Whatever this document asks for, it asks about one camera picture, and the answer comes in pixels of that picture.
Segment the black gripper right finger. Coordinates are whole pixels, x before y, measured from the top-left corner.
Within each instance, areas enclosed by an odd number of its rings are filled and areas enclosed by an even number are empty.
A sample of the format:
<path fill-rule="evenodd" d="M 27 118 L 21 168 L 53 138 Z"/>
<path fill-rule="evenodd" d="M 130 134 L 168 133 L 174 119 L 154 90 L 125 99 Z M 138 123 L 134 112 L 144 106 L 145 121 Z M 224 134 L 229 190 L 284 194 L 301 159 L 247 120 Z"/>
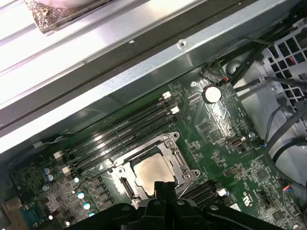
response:
<path fill-rule="evenodd" d="M 178 198 L 175 183 L 166 182 L 167 204 L 176 230 L 280 230 L 273 224 L 218 203 L 200 210 L 191 200 Z"/>

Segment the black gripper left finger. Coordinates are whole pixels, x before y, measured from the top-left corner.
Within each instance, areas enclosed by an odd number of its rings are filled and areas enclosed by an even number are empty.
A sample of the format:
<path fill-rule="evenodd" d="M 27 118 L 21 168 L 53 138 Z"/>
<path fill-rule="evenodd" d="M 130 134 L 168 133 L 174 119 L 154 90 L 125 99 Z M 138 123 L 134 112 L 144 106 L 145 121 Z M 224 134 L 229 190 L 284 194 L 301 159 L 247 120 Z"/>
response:
<path fill-rule="evenodd" d="M 154 198 L 138 208 L 121 203 L 79 222 L 80 230 L 163 230 L 166 216 L 166 187 L 154 183 Z"/>

